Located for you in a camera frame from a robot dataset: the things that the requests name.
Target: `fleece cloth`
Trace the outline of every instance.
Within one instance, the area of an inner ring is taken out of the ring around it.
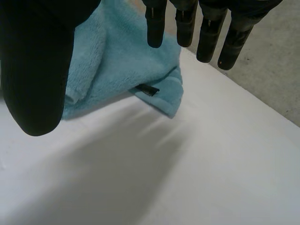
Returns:
[[[126,91],[173,117],[183,95],[179,54],[169,35],[160,48],[148,46],[146,20],[126,0],[102,0],[75,30],[63,119]],[[135,88],[139,84],[160,91],[151,97]]]

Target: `blue towel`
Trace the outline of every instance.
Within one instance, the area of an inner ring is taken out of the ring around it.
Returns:
[[[183,95],[179,54],[176,39],[168,35],[160,48],[148,46],[146,20],[127,1],[102,0],[75,31],[63,118],[128,90],[173,117]],[[135,88],[139,84],[160,91],[151,97]]]

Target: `light blue towel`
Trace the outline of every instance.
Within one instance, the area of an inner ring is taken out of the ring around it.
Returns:
[[[63,118],[128,90],[173,117],[183,95],[179,54],[168,35],[160,48],[148,46],[146,20],[126,0],[102,0],[75,31]],[[151,97],[135,88],[144,83],[160,91]]]

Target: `white table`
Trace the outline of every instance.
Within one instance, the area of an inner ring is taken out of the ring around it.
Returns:
[[[123,96],[29,137],[2,100],[0,224],[299,225],[300,128],[186,50],[181,67],[173,120]]]

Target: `towel tag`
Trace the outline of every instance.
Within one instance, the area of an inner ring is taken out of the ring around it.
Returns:
[[[146,84],[140,84],[138,86],[135,87],[136,89],[142,91],[144,94],[148,95],[148,96],[154,96],[157,92],[159,92],[160,90],[158,88],[154,88],[151,87],[149,85]]]

